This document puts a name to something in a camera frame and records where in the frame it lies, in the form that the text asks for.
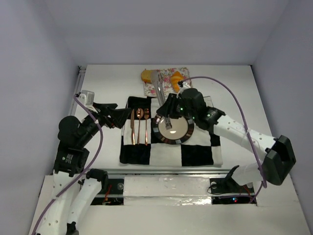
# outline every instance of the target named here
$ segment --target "gray wall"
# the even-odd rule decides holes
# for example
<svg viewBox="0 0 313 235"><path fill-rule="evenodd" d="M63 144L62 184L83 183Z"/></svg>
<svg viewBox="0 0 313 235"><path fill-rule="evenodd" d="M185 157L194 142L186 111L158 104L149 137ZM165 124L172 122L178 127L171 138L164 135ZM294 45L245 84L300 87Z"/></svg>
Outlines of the gray wall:
<svg viewBox="0 0 313 235"><path fill-rule="evenodd" d="M290 137L292 179L313 231L313 1L291 0L253 71L273 134Z"/></svg>
<svg viewBox="0 0 313 235"><path fill-rule="evenodd" d="M288 0L45 0L80 64L252 64Z"/></svg>
<svg viewBox="0 0 313 235"><path fill-rule="evenodd" d="M0 1L0 234L28 234L77 66L42 0Z"/></svg>

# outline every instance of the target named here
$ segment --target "plate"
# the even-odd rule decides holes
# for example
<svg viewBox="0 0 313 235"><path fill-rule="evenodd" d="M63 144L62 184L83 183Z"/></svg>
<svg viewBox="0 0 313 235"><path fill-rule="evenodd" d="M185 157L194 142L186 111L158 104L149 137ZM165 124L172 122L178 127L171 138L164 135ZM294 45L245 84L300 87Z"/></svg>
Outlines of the plate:
<svg viewBox="0 0 313 235"><path fill-rule="evenodd" d="M152 131L155 136L167 144L181 144L187 141L194 132L194 121L189 118L180 117L171 119L172 128L167 130L164 117L156 115L152 122Z"/></svg>

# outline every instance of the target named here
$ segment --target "floral napkin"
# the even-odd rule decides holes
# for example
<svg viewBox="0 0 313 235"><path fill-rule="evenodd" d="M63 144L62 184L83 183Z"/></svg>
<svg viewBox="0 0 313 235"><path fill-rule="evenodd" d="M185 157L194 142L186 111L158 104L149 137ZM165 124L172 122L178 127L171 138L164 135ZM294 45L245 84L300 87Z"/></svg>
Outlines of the floral napkin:
<svg viewBox="0 0 313 235"><path fill-rule="evenodd" d="M163 90L164 95L167 97L169 93L176 93L172 87L171 84L171 76L176 72L179 71L181 75L183 75L184 78L189 78L189 70L186 67L182 68L171 68L171 69L163 69L163 70L157 70L161 72L161 77L163 79ZM192 87L191 80L188 80L187 83ZM144 82L144 92L145 96L149 97L156 97L156 91L152 83Z"/></svg>

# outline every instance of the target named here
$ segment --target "spoon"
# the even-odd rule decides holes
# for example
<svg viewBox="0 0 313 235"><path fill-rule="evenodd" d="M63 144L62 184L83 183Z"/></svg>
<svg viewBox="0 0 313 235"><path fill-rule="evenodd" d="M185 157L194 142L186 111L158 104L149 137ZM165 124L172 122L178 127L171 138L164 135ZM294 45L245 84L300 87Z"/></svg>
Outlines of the spoon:
<svg viewBox="0 0 313 235"><path fill-rule="evenodd" d="M143 109L137 109L136 111L137 118L139 118L139 127L138 127L138 137L137 137L137 144L139 144L139 133L140 133L140 119L143 117Z"/></svg>

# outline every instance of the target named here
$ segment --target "transparent utensil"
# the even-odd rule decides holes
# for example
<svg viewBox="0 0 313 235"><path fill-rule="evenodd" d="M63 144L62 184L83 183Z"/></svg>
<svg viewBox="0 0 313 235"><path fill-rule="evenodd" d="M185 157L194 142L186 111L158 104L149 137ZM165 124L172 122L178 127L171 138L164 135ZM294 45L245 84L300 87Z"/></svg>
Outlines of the transparent utensil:
<svg viewBox="0 0 313 235"><path fill-rule="evenodd" d="M158 104L161 107L165 103L166 99L165 99L164 90L163 90L163 80L161 78L160 72L155 70L151 73L151 82L152 82L152 84L155 88L155 91L156 91L156 97L158 100ZM164 121L165 121L166 129L167 130L172 129L170 118L164 117Z"/></svg>

